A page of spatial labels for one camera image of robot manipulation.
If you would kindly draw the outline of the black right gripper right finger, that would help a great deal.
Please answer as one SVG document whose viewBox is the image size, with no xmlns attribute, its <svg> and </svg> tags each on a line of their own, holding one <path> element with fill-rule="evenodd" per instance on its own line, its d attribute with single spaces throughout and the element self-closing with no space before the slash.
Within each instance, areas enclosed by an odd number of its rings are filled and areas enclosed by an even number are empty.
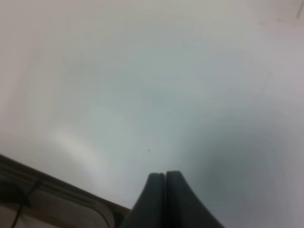
<svg viewBox="0 0 304 228">
<path fill-rule="evenodd" d="M 222 228 L 195 195 L 180 171 L 166 173 L 166 218 L 169 228 Z"/>
</svg>

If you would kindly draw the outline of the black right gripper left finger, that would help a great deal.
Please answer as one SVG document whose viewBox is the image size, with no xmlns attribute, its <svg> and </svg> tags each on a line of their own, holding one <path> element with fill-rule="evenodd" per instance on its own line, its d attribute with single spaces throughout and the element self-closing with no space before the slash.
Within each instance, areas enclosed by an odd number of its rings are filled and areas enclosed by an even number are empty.
<svg viewBox="0 0 304 228">
<path fill-rule="evenodd" d="M 120 227 L 161 228 L 163 222 L 164 195 L 164 174 L 149 174 L 140 197 Z"/>
</svg>

